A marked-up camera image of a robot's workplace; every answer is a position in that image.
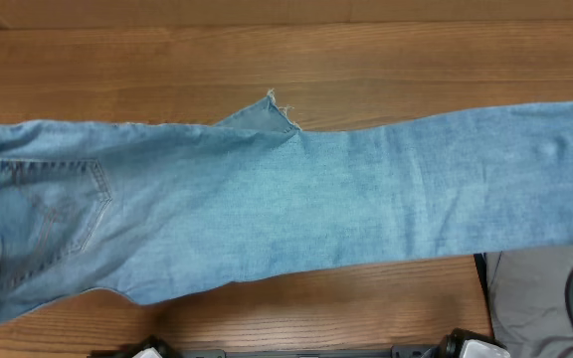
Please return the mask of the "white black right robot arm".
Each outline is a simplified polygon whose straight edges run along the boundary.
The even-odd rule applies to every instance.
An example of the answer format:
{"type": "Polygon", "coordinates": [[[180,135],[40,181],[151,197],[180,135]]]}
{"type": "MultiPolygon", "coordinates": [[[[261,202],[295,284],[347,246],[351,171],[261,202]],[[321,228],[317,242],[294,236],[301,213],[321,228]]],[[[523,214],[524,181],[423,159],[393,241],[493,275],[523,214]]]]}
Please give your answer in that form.
{"type": "Polygon", "coordinates": [[[510,358],[506,347],[489,336],[455,328],[440,342],[438,358],[510,358]]]}

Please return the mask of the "light blue denim jeans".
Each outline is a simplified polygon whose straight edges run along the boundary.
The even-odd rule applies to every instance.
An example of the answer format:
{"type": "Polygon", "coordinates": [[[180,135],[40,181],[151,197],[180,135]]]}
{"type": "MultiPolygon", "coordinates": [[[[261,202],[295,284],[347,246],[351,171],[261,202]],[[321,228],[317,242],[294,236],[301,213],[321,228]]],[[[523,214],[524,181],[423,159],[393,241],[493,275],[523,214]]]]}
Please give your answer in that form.
{"type": "Polygon", "coordinates": [[[108,289],[573,244],[573,101],[311,132],[271,96],[224,123],[0,125],[0,324],[108,289]]]}

